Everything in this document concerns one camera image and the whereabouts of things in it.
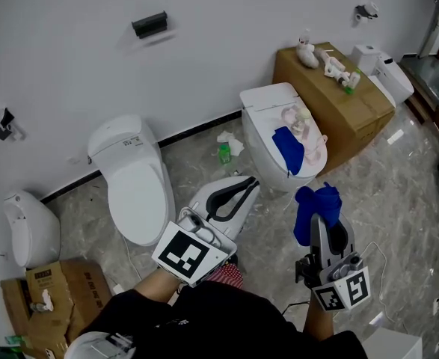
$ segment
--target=black baseboard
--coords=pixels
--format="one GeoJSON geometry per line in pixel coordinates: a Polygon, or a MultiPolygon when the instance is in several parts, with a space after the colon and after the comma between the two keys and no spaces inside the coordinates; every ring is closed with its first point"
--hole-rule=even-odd
{"type": "MultiPolygon", "coordinates": [[[[235,111],[234,113],[227,114],[223,117],[216,118],[215,120],[209,121],[208,123],[202,123],[198,126],[195,126],[194,128],[185,130],[184,132],[181,132],[177,135],[173,135],[171,137],[165,138],[164,140],[158,142],[158,145],[160,148],[166,147],[168,145],[174,144],[175,142],[181,141],[187,137],[191,137],[192,135],[196,135],[197,133],[203,132],[204,130],[211,129],[214,128],[215,126],[221,125],[222,123],[226,123],[231,120],[235,120],[236,118],[240,118],[241,114],[242,111],[239,110],[239,111],[235,111]]],[[[61,195],[66,194],[68,191],[72,191],[78,188],[79,186],[84,185],[85,183],[90,182],[95,178],[98,178],[101,175],[102,174],[100,171],[94,171],[93,173],[88,174],[86,177],[80,178],[78,179],[78,181],[70,183],[68,186],[65,186],[64,188],[61,188],[55,193],[49,195],[48,197],[43,198],[41,202],[47,204],[48,202],[55,200],[61,195]]]]}

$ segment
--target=black shirt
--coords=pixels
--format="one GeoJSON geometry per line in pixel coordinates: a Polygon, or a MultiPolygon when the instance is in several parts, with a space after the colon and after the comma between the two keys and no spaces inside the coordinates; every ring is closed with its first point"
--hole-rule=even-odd
{"type": "Polygon", "coordinates": [[[267,299],[210,281],[194,289],[185,286],[174,306],[151,301],[135,290],[123,292],[83,332],[88,331],[133,337],[135,358],[144,356],[141,347],[152,344],[160,352],[209,346],[227,348],[227,356],[237,349],[273,349],[297,358],[366,358],[351,331],[318,342],[298,332],[267,299]]]}

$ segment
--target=cardboard box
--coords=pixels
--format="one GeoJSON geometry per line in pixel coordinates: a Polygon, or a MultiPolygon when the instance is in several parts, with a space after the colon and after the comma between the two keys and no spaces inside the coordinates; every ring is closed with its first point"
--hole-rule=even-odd
{"type": "Polygon", "coordinates": [[[29,308],[30,295],[26,280],[7,279],[0,281],[4,306],[15,335],[25,336],[28,333],[28,323],[31,316],[29,308]]]}
{"type": "Polygon", "coordinates": [[[54,310],[33,313],[28,323],[26,346],[46,358],[46,349],[56,359],[64,357],[74,341],[111,299],[111,292],[98,264],[84,260],[66,260],[26,272],[34,303],[43,302],[47,289],[54,310]]]}
{"type": "MultiPolygon", "coordinates": [[[[352,72],[357,67],[330,43],[334,56],[352,72]]],[[[310,69],[300,63],[295,48],[277,51],[273,84],[290,83],[312,113],[323,135],[328,136],[327,173],[358,154],[385,127],[395,113],[387,97],[364,74],[352,95],[335,79],[324,76],[324,66],[310,69]]]]}

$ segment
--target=white toilet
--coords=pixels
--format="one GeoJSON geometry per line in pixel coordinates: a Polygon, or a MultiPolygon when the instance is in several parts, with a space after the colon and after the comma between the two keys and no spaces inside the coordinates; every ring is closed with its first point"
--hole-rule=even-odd
{"type": "Polygon", "coordinates": [[[20,267],[34,269],[58,260],[60,221],[26,191],[12,191],[3,202],[11,226],[13,255],[20,267]]]}
{"type": "Polygon", "coordinates": [[[117,117],[95,131],[88,155],[108,183],[117,229],[137,245],[154,245],[174,221],[173,189],[158,143],[138,115],[117,117]]]}
{"type": "Polygon", "coordinates": [[[350,59],[381,90],[394,107],[414,94],[412,83],[387,53],[374,46],[356,45],[350,59]]]}
{"type": "MultiPolygon", "coordinates": [[[[241,92],[242,126],[251,157],[264,182],[280,191],[295,191],[310,181],[324,168],[327,162],[327,148],[322,145],[320,158],[313,165],[304,159],[301,170],[293,176],[288,174],[286,162],[272,140],[274,131],[286,123],[282,119],[285,108],[296,105],[305,108],[304,101],[288,82],[269,85],[241,92]]],[[[305,147],[313,149],[322,133],[314,119],[310,119],[310,131],[305,147]]]]}

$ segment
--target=blue towel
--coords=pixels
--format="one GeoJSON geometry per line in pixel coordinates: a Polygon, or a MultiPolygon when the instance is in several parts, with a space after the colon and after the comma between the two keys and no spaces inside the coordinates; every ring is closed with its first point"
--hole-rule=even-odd
{"type": "Polygon", "coordinates": [[[325,182],[325,187],[316,192],[306,186],[295,193],[295,200],[299,203],[295,220],[294,236],[302,246],[310,246],[310,219],[315,213],[324,218],[329,227],[333,227],[339,220],[342,201],[339,192],[325,182]]]}
{"type": "Polygon", "coordinates": [[[287,170],[296,175],[304,161],[304,145],[297,141],[287,126],[276,129],[275,132],[272,140],[286,160],[287,170]]]}

